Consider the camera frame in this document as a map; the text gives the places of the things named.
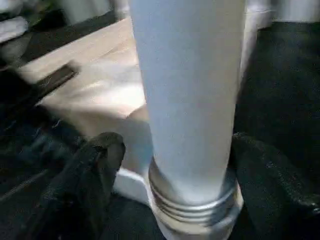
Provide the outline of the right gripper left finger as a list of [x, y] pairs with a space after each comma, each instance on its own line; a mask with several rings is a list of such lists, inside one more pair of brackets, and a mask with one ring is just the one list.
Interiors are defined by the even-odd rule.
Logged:
[[34, 240], [98, 240], [126, 152], [123, 137], [101, 133], [76, 150], [32, 215]]

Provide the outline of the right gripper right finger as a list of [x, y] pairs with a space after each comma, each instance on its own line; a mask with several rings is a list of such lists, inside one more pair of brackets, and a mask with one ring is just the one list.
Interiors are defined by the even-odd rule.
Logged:
[[249, 219], [262, 240], [320, 238], [320, 192], [281, 151], [239, 132], [231, 152]]

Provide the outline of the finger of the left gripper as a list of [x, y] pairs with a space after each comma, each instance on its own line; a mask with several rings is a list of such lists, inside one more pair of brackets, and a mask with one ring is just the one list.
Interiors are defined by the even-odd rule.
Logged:
[[73, 64], [64, 64], [45, 78], [37, 82], [39, 88], [57, 88], [78, 73], [78, 67]]

